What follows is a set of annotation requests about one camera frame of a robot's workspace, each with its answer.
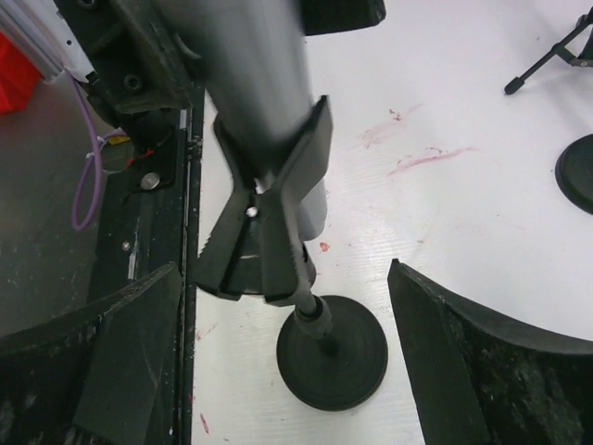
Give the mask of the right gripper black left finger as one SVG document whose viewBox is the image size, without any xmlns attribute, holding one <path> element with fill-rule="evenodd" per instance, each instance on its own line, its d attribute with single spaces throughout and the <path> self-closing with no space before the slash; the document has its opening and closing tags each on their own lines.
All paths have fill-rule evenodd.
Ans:
<svg viewBox="0 0 593 445">
<path fill-rule="evenodd" d="M 182 278 L 166 264 L 77 311 L 1 339 L 4 444 L 165 444 Z"/>
</svg>

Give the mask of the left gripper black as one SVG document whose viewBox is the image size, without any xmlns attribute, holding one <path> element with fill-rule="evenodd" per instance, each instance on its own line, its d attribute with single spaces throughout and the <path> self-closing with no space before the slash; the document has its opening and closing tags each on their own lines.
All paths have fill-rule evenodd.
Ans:
<svg viewBox="0 0 593 445">
<path fill-rule="evenodd" d="M 110 125 L 123 115 L 184 109 L 203 101 L 196 67 L 151 1 L 56 1 L 87 56 L 92 109 Z"/>
</svg>

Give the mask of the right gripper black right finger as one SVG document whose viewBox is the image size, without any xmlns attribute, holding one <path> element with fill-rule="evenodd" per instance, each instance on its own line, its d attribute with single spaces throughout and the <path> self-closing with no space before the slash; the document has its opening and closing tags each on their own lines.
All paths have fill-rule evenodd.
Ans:
<svg viewBox="0 0 593 445">
<path fill-rule="evenodd" d="M 491 310 L 398 260 L 387 282 L 425 443 L 591 443 L 591 341 Z"/>
</svg>

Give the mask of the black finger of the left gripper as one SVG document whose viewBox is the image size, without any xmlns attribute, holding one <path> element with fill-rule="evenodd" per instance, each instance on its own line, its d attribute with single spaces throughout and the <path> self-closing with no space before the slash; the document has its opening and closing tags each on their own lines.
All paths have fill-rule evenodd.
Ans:
<svg viewBox="0 0 593 445">
<path fill-rule="evenodd" d="M 384 0 L 301 0 L 307 36 L 351 32 L 377 26 L 386 18 Z"/>
</svg>

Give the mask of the silver microphone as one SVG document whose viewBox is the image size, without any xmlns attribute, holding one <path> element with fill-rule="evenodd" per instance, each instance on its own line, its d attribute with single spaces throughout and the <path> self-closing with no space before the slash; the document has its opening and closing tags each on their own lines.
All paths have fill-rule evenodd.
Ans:
<svg viewBox="0 0 593 445">
<path fill-rule="evenodd" d="M 294 1 L 157 1 L 199 56 L 225 128 L 267 191 L 314 105 L 302 20 Z"/>
</svg>

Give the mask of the black round base stand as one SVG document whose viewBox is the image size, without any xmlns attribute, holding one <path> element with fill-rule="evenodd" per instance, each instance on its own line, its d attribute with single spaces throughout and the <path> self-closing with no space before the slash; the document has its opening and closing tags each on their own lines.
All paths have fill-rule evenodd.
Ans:
<svg viewBox="0 0 593 445">
<path fill-rule="evenodd" d="M 561 192 L 577 208 L 593 212 L 592 203 L 592 140 L 589 134 L 572 142 L 559 156 L 555 178 Z"/>
<path fill-rule="evenodd" d="M 314 263 L 298 230 L 298 208 L 328 170 L 333 118 L 328 96 L 312 108 L 271 187 L 260 193 L 255 174 L 221 119 L 213 125 L 233 190 L 201 250 L 196 285 L 220 299 L 261 296 L 291 306 L 276 345 L 277 366 L 301 401 L 341 412 L 370 398 L 388 364 L 385 333 L 360 302 L 318 297 Z"/>
</svg>

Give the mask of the black tripod shock mount stand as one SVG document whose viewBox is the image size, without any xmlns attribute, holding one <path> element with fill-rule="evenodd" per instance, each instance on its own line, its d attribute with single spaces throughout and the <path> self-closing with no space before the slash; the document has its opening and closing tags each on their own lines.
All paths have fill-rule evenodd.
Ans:
<svg viewBox="0 0 593 445">
<path fill-rule="evenodd" d="M 571 67 L 591 68 L 592 67 L 592 33 L 589 34 L 582 51 L 575 55 L 567 45 L 587 29 L 592 28 L 592 10 L 582 15 L 576 22 L 574 29 L 564 36 L 559 42 L 555 43 L 551 49 L 541 57 L 534 65 L 528 68 L 520 76 L 514 77 L 504 88 L 505 95 L 513 95 L 518 92 L 524 83 L 532 77 L 545 64 L 554 57 L 558 57 L 564 63 Z"/>
</svg>

